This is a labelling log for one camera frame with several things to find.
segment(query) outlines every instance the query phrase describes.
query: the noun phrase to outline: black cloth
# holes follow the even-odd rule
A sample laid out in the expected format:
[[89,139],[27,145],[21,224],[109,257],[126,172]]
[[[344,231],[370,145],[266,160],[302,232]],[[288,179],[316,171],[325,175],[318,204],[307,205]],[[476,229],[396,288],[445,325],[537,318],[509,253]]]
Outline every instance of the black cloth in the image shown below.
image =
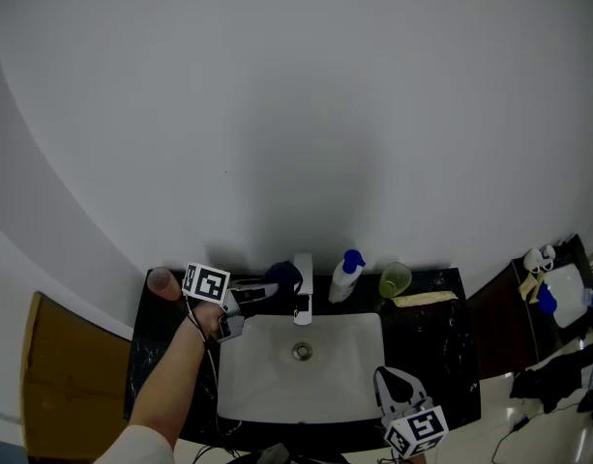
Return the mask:
[[558,356],[541,369],[522,370],[514,381],[510,396],[539,398],[544,404],[544,412],[550,413],[560,399],[581,388],[581,370],[591,364],[593,345],[574,354]]
[[303,276],[290,261],[275,263],[260,280],[261,283],[277,283],[279,292],[291,296],[298,294],[303,284]]

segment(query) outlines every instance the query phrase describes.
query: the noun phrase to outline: blue pump cap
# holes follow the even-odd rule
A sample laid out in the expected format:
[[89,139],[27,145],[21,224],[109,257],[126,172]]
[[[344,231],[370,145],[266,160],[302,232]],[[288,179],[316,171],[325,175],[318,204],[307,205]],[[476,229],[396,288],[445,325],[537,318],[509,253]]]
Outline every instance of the blue pump cap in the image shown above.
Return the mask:
[[356,272],[356,267],[364,267],[363,256],[356,249],[346,251],[343,255],[343,271],[347,274]]

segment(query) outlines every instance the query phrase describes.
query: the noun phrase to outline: white container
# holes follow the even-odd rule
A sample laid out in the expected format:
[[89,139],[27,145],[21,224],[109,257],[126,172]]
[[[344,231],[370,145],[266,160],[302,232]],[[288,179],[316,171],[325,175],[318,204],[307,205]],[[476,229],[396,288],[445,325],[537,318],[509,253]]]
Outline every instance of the white container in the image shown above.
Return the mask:
[[331,290],[328,293],[328,300],[331,303],[340,303],[349,297],[364,266],[363,256],[356,249],[345,252],[343,260],[333,272]]

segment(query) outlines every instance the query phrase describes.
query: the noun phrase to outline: sink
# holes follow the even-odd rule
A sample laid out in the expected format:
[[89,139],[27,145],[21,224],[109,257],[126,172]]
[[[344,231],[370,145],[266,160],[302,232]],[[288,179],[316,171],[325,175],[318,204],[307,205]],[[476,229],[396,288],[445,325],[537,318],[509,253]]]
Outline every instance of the sink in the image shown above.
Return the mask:
[[217,411],[273,423],[381,418],[373,373],[382,365],[375,313],[314,316],[305,327],[291,316],[257,315],[221,346]]

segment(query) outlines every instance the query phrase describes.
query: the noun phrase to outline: tiled floor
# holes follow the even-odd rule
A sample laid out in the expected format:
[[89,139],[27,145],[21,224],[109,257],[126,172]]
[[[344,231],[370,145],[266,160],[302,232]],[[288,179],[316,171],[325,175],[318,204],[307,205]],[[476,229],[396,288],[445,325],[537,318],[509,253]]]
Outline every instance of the tiled floor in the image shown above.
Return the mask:
[[[576,351],[581,345],[572,342],[559,354]],[[529,418],[543,412],[539,401],[509,398],[513,377],[500,376],[481,382],[481,419],[452,431],[438,449],[426,453],[428,464],[485,464],[491,462],[496,445],[511,426],[524,415]],[[558,408],[579,402],[584,391],[559,402]],[[176,462],[191,464],[198,444],[179,441]],[[352,464],[375,464],[389,457],[388,449],[346,454]],[[223,464],[231,459],[223,450],[215,449],[203,456],[200,464]],[[507,438],[496,455],[497,463],[506,464],[585,464],[593,462],[593,423],[588,414],[575,408],[532,420],[522,430]]]

